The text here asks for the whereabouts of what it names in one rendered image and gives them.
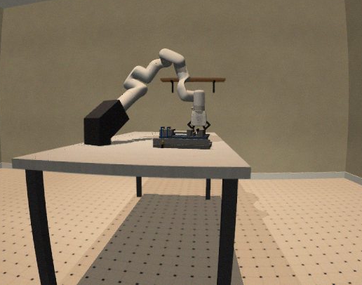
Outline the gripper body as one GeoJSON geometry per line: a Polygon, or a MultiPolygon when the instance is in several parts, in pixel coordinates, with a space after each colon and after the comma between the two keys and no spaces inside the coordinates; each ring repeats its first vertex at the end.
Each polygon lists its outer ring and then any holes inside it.
{"type": "Polygon", "coordinates": [[[205,126],[206,125],[206,111],[205,110],[194,110],[192,111],[192,126],[205,126]]]}

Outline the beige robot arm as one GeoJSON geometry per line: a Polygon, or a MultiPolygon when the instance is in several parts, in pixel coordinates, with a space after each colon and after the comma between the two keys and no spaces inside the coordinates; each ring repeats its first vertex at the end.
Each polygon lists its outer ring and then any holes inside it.
{"type": "Polygon", "coordinates": [[[140,81],[149,84],[161,68],[170,67],[172,63],[179,79],[177,92],[180,99],[185,102],[194,102],[192,110],[205,110],[205,92],[201,90],[186,91],[185,89],[185,83],[190,80],[185,58],[167,48],[160,50],[159,57],[160,59],[151,61],[146,69],[136,66],[125,80],[123,86],[127,91],[117,99],[121,101],[125,111],[146,94],[147,86],[140,81]]]}

